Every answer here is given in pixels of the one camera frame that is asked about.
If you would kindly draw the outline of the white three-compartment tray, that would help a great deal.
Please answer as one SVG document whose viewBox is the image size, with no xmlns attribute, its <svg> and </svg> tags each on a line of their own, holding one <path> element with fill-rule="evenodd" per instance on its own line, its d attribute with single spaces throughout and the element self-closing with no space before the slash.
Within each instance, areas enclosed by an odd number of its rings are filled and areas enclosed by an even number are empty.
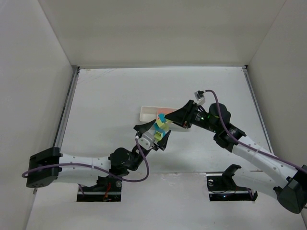
<svg viewBox="0 0 307 230">
<path fill-rule="evenodd" d="M 157 119 L 158 117 L 157 110 L 159 108 L 169 108 L 169 107 L 142 106 L 140 111 L 140 121 L 147 123 L 154 119 Z M 190 129 L 184 129 L 180 126 L 175 125 L 174 123 L 171 123 L 169 125 L 169 129 L 176 132 L 190 132 Z"/>
</svg>

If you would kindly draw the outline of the green teal lego cluster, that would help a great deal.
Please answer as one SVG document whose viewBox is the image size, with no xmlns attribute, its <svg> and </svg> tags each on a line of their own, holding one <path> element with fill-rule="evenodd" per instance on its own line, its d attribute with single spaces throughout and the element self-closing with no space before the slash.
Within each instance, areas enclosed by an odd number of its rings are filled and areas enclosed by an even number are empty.
<svg viewBox="0 0 307 230">
<path fill-rule="evenodd" d="M 157 120 L 154 123 L 154 128 L 158 132 L 167 132 L 169 130 L 169 125 L 171 121 L 165 118 L 165 114 L 160 113 L 158 114 Z"/>
</svg>

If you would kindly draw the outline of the orange round lego piece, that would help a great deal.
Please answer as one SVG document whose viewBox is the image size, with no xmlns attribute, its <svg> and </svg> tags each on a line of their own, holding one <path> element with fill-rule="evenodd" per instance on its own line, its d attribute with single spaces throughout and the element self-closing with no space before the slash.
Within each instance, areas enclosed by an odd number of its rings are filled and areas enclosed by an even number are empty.
<svg viewBox="0 0 307 230">
<path fill-rule="evenodd" d="M 159 108 L 157 110 L 157 115 L 160 115 L 160 114 L 164 114 L 164 115 L 167 115 L 169 113 L 172 113 L 174 112 L 176 109 L 170 109 L 170 108 Z"/>
</svg>

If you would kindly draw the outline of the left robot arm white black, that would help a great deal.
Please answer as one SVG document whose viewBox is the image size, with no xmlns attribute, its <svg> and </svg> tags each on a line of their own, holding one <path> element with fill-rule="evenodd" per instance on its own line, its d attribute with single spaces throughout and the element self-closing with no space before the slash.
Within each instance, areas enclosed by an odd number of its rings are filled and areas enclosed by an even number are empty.
<svg viewBox="0 0 307 230">
<path fill-rule="evenodd" d="M 156 120 L 136 125 L 136 144 L 133 149 L 117 148 L 109 156 L 69 155 L 61 153 L 58 147 L 43 150 L 29 158 L 28 170 L 22 173 L 22 177 L 27 179 L 28 188 L 42 188 L 55 182 L 93 186 L 108 177 L 131 183 L 133 180 L 126 176 L 136 171 L 142 163 L 148 169 L 146 157 L 152 150 L 166 149 L 171 131 L 167 129 L 161 133 L 151 133 L 151 127 L 158 127 Z"/>
</svg>

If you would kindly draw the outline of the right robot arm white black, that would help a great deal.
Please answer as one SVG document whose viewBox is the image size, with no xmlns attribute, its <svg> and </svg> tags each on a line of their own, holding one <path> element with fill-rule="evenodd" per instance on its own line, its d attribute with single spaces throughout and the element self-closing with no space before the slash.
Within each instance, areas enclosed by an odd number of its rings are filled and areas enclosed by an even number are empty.
<svg viewBox="0 0 307 230">
<path fill-rule="evenodd" d="M 198 105 L 190 100 L 165 118 L 185 129 L 195 125 L 213 132 L 218 146 L 260 169 L 260 172 L 248 172 L 240 165 L 230 165 L 221 176 L 224 190 L 244 187 L 265 193 L 295 214 L 307 206 L 307 167 L 282 162 L 258 145 L 231 124 L 231 114 L 225 105 L 213 103 L 206 112 L 200 111 Z"/>
</svg>

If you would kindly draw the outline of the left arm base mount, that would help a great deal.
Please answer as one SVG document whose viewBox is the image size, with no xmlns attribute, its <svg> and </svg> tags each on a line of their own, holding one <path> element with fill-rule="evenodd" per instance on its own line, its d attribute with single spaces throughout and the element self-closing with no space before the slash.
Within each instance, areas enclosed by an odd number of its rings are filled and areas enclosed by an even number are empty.
<svg viewBox="0 0 307 230">
<path fill-rule="evenodd" d="M 93 186 L 79 185 L 77 202 L 120 202 L 122 181 L 113 177 L 98 177 Z"/>
</svg>

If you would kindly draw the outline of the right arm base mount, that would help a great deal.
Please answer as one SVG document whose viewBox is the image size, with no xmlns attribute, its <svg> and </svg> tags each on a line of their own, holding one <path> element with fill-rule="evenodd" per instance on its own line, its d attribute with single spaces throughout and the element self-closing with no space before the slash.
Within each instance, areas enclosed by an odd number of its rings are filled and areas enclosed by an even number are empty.
<svg viewBox="0 0 307 230">
<path fill-rule="evenodd" d="M 238 186 L 233 177 L 241 166 L 232 164 L 223 172 L 206 174 L 209 200 L 211 202 L 251 201 L 255 202 L 258 192 Z"/>
</svg>

